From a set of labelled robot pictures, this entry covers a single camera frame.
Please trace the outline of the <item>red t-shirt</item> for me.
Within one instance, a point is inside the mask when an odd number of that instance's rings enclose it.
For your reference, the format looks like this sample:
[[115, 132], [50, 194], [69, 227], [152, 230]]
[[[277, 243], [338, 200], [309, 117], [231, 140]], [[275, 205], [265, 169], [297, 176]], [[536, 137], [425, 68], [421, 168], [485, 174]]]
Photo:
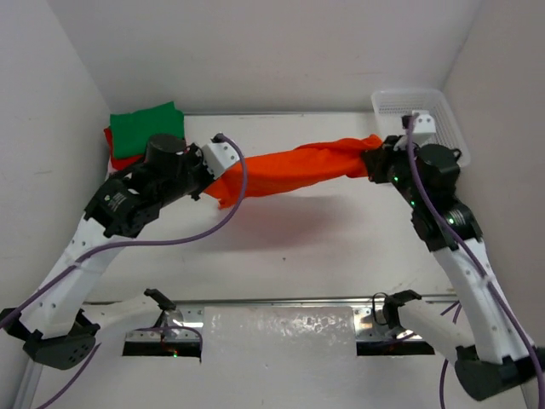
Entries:
[[113, 133], [110, 127], [103, 129], [104, 137], [109, 149], [109, 159], [107, 164], [107, 173], [109, 175], [116, 173], [117, 171], [124, 170], [128, 166], [143, 159], [143, 152], [137, 154], [123, 153], [122, 149], [114, 142]]

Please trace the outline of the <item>green t-shirt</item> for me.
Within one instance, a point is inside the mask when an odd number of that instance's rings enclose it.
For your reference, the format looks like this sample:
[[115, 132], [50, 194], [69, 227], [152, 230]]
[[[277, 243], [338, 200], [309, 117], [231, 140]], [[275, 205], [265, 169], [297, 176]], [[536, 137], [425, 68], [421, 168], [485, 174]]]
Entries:
[[173, 101], [124, 114], [111, 114], [110, 126], [114, 142], [123, 153], [146, 151], [151, 136], [159, 134], [185, 138], [184, 113]]

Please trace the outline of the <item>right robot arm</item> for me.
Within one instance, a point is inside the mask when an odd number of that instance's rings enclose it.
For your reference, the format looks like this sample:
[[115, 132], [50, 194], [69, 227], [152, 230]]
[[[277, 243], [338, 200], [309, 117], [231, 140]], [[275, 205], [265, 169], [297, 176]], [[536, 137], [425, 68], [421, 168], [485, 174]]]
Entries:
[[470, 329], [436, 315], [413, 290], [386, 296], [375, 324], [390, 333], [415, 332], [453, 365], [460, 385], [476, 401], [541, 377], [544, 349], [512, 322], [480, 226], [456, 196], [460, 151], [437, 144], [396, 148], [398, 141], [390, 135], [362, 153], [368, 176], [392, 184], [408, 203], [413, 228], [447, 275]]

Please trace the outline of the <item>orange t-shirt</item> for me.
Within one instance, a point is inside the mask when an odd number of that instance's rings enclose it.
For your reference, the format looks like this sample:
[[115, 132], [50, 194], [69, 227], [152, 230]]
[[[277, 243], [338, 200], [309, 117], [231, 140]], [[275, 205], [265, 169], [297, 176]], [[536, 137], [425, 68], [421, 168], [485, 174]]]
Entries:
[[260, 198], [292, 192], [339, 177], [368, 175], [362, 154], [379, 148], [378, 135], [314, 142], [280, 153], [247, 157], [248, 182], [244, 196]]

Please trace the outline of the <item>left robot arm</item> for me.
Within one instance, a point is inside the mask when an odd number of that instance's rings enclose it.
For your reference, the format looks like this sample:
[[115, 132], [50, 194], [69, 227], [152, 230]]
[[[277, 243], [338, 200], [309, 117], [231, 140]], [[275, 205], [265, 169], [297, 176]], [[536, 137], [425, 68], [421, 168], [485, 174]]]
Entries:
[[5, 329], [23, 342], [36, 363], [67, 370], [96, 343], [100, 325], [83, 302], [120, 252], [118, 242], [136, 239], [177, 199], [197, 199], [217, 178], [213, 150], [218, 141], [198, 146], [172, 135], [154, 135], [144, 158], [110, 176], [86, 205], [64, 253], [24, 308], [7, 308]]

